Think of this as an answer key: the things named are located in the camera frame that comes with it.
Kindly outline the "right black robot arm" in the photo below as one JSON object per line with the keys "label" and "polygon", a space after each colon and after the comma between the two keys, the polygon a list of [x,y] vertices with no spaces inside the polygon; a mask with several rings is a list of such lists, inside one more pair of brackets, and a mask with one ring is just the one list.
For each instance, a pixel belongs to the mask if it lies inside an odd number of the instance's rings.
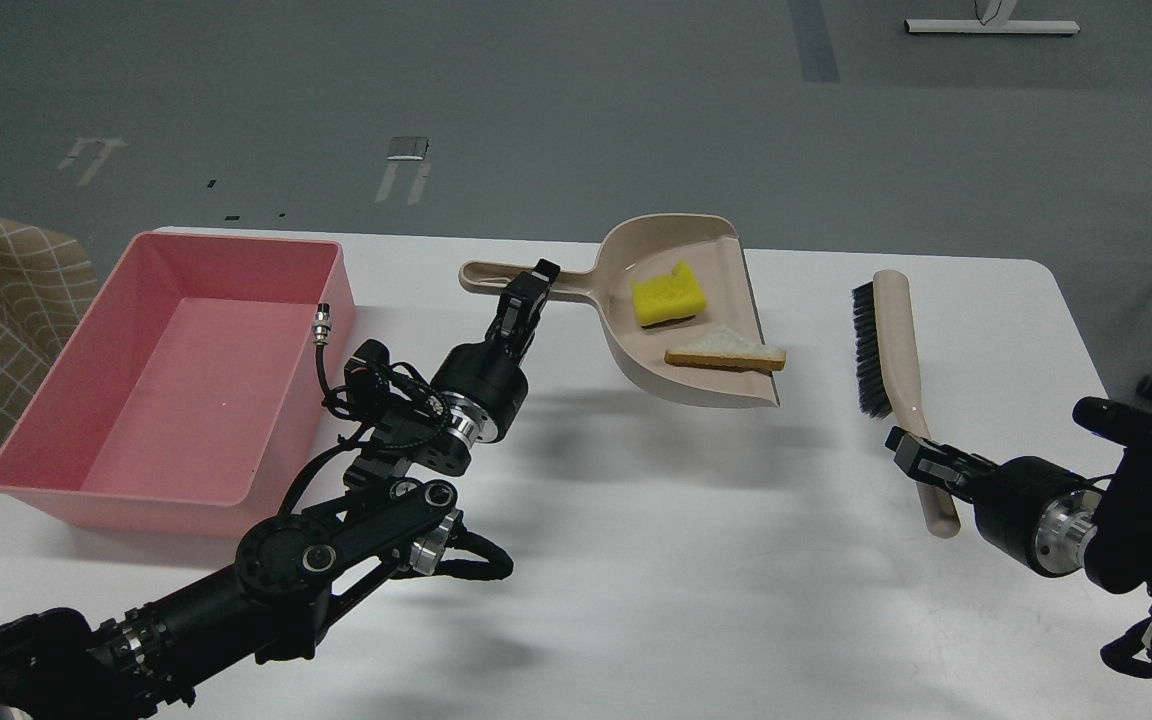
{"label": "right black robot arm", "polygon": [[900,427],[884,444],[901,473],[972,505],[980,536],[1041,577],[1082,571],[1111,594],[1146,588],[1149,616],[1100,655],[1116,673],[1152,679],[1152,414],[1079,397],[1071,418],[1123,448],[1114,473],[1084,478],[1034,456],[996,464]]}

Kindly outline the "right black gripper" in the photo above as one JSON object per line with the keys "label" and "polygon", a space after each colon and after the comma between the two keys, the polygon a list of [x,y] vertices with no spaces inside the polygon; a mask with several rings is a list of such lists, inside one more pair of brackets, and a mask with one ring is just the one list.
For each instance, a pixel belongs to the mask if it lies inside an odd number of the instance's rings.
{"label": "right black gripper", "polygon": [[1092,516],[1102,488],[1036,456],[996,462],[893,427],[884,447],[905,477],[973,501],[975,525],[996,550],[1041,577],[1068,577],[1085,566],[1097,535]]}

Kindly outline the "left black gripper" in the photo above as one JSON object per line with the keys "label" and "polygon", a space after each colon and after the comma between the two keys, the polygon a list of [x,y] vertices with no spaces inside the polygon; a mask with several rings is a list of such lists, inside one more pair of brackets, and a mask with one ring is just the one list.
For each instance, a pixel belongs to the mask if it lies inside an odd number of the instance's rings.
{"label": "left black gripper", "polygon": [[467,397],[490,420],[486,444],[502,441],[526,400],[529,382],[516,356],[525,356],[535,340],[541,310],[561,275],[561,266],[541,259],[509,281],[497,304],[484,341],[453,347],[433,379],[444,393]]}

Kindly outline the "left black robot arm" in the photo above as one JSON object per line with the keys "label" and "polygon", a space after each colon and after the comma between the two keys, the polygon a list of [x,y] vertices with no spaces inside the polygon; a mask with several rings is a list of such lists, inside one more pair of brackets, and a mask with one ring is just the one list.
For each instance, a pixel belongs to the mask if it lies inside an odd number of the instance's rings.
{"label": "left black robot arm", "polygon": [[452,348],[431,379],[369,340],[332,386],[332,306],[317,306],[323,406],[355,432],[306,462],[223,569],[100,626],[74,609],[0,626],[0,719],[152,717],[192,705],[198,684],[243,660],[312,659],[329,628],[391,579],[509,577],[515,562],[467,529],[452,479],[475,445],[511,429],[529,391],[521,364],[559,276],[548,260],[520,270],[483,340]]}

